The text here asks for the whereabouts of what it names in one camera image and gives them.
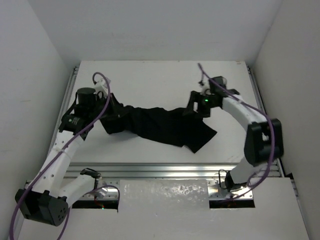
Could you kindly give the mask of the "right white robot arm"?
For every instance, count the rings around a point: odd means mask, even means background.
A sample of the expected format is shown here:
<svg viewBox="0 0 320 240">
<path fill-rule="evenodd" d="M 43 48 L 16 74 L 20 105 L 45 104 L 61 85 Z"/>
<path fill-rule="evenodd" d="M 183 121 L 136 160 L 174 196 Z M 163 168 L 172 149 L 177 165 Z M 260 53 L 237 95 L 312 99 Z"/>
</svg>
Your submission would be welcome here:
<svg viewBox="0 0 320 240">
<path fill-rule="evenodd" d="M 270 119 L 256 107 L 246 103 L 235 89 L 227 89 L 223 76 L 198 82 L 201 90 L 191 91 L 185 116 L 208 118 L 212 108 L 221 108 L 229 113 L 246 131 L 244 157 L 232 170 L 226 173 L 221 189 L 228 192 L 247 186 L 254 188 L 269 174 L 271 164 L 284 154 L 282 124 Z M 255 183 L 251 179 L 264 168 L 265 172 Z"/>
</svg>

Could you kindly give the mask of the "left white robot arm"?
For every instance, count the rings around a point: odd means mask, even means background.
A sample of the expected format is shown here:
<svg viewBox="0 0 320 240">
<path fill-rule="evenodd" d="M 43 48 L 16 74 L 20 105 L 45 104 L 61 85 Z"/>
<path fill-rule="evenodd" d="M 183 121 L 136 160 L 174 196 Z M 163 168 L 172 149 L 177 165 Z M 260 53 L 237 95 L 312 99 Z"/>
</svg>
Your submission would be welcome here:
<svg viewBox="0 0 320 240">
<path fill-rule="evenodd" d="M 83 169 L 78 177 L 62 186 L 75 153 L 85 142 L 94 124 L 106 114 L 111 103 L 111 81 L 101 75 L 94 87 L 82 87 L 62 115 L 55 142 L 37 176 L 15 195 L 16 211 L 27 220 L 59 226 L 69 208 L 86 194 L 93 193 L 101 174 Z"/>
</svg>

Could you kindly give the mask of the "black t-shirt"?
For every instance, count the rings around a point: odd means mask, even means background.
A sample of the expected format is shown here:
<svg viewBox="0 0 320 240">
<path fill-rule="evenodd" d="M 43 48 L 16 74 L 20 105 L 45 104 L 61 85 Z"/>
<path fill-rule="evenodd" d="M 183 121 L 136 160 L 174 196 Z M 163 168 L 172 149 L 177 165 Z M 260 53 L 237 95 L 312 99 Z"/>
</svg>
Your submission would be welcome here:
<svg viewBox="0 0 320 240">
<path fill-rule="evenodd" d="M 154 142 L 185 146 L 195 154 L 217 134 L 202 118 L 183 116 L 182 107 L 166 110 L 126 105 L 124 108 L 119 112 L 120 119 L 101 123 L 109 135 L 127 131 Z"/>
</svg>

